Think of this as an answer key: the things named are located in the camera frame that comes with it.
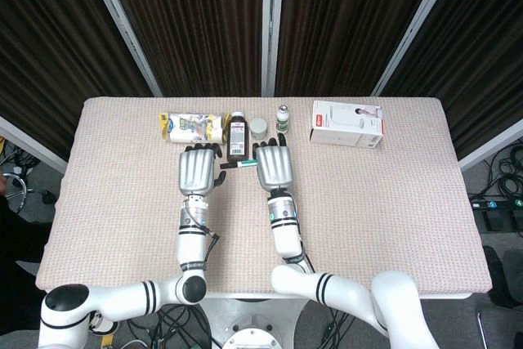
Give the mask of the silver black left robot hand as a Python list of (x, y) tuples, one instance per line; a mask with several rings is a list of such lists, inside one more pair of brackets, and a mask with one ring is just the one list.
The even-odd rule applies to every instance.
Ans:
[(212, 190), (221, 186), (226, 179), (226, 172), (220, 171), (214, 177), (216, 158), (221, 158), (221, 147), (216, 143), (188, 145), (180, 154), (179, 189), (184, 196), (208, 196)]

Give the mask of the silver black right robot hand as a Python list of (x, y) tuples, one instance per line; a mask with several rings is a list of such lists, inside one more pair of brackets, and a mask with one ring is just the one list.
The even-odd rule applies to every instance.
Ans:
[(263, 190), (289, 189), (293, 184), (293, 166), (285, 135), (281, 132), (269, 141), (253, 144), (257, 175)]

